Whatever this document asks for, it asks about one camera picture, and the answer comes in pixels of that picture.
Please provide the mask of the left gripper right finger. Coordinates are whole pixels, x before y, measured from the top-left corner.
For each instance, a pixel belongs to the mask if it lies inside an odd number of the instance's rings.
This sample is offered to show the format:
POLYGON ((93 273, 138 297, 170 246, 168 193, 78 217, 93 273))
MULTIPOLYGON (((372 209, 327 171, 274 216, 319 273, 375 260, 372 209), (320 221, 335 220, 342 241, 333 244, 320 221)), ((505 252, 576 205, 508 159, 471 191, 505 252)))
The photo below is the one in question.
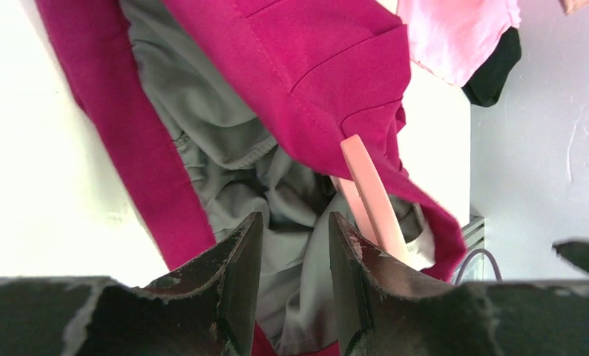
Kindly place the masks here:
POLYGON ((448 325, 426 305, 450 284, 407 266, 329 218, 329 255, 341 355, 452 355, 448 325))

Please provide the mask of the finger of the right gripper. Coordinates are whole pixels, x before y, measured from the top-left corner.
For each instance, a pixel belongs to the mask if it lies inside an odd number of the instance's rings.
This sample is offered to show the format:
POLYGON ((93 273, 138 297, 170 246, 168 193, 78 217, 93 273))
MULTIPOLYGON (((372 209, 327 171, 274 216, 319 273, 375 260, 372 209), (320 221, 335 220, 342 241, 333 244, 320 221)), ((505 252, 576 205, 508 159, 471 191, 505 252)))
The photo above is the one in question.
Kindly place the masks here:
POLYGON ((558 256, 589 274, 589 240, 564 240, 553 244, 558 256))

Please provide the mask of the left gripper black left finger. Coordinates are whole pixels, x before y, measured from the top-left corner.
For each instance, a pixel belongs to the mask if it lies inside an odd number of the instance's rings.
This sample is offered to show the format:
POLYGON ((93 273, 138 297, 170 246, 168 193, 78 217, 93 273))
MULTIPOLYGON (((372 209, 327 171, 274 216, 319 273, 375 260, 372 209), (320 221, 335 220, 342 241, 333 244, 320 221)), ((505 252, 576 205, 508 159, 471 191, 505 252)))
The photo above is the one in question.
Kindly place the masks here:
POLYGON ((226 238, 146 286, 162 302, 160 355, 250 355, 263 218, 248 215, 226 238))

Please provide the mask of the magenta garment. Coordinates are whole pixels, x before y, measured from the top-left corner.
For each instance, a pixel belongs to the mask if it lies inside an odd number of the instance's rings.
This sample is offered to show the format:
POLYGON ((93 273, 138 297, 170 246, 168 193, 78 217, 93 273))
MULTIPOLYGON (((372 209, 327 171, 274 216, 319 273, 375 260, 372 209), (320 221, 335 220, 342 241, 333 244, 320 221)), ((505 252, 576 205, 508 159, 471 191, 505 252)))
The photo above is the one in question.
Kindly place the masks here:
MULTIPOLYGON (((95 125, 169 272, 263 218, 250 355, 341 355, 329 218, 361 234, 332 177, 358 135, 411 263, 448 283, 455 219, 398 154, 407 28, 376 1, 38 1, 73 97, 95 125)), ((468 355, 456 304, 428 297, 468 355)), ((109 286, 68 335, 73 355, 159 355, 162 302, 109 286)))

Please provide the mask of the dusty pink skirt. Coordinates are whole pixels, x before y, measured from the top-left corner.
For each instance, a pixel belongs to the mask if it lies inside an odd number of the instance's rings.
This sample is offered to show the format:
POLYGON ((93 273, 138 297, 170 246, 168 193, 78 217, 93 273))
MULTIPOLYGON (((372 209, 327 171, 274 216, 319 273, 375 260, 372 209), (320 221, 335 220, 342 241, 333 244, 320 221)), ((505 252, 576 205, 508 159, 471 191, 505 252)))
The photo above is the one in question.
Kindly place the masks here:
POLYGON ((559 0, 564 14, 570 15, 589 5, 589 0, 559 0))

